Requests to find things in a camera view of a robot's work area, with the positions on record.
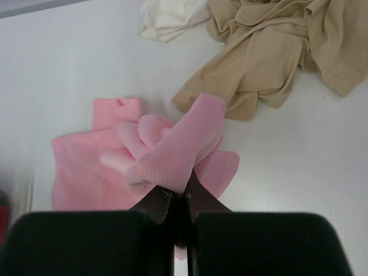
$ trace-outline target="pink cloth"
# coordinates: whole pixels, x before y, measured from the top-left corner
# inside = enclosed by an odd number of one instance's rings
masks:
[[[218,149],[223,121],[223,100],[206,94],[176,125],[142,116],[137,98],[95,100],[92,131],[52,141],[54,210],[129,209],[155,185],[180,194],[193,168],[219,197],[239,165],[236,153]]]

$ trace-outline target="white table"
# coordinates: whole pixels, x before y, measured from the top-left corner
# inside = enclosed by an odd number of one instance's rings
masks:
[[[92,100],[142,97],[178,121],[170,100],[223,45],[205,26],[169,44],[137,35],[140,1],[91,0],[0,20],[0,183],[15,205],[33,178],[33,210],[50,210],[50,141],[90,129]],[[306,211],[335,226],[356,275],[368,275],[368,82],[347,98],[299,72],[280,109],[226,120],[240,167],[221,200],[233,210]],[[185,275],[186,262],[177,262]]]

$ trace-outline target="tan fabric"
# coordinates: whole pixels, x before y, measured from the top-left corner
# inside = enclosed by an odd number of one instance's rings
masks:
[[[201,93],[222,97],[226,118],[249,120],[257,100],[278,108],[297,66],[321,72],[341,96],[368,72],[368,0],[208,0],[211,36],[226,46],[172,102],[187,112]]]

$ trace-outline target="crumpled fabric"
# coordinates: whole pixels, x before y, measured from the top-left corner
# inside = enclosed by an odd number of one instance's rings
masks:
[[[169,42],[211,15],[206,0],[145,0],[139,34]]]
[[[54,210],[126,210],[155,185],[182,194],[193,168],[215,197],[224,192],[239,156],[218,149],[221,98],[201,95],[177,124],[141,113],[137,98],[97,99],[92,131],[52,141]]]
[[[280,107],[297,67],[320,72],[346,96],[368,73],[367,0],[208,0],[208,31],[223,51],[172,102],[187,112],[201,93],[219,96],[225,117],[250,120],[262,100]]]

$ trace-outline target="white cloth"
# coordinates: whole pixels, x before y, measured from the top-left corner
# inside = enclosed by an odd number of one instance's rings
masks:
[[[139,34],[169,42],[211,16],[207,0],[145,0]]]

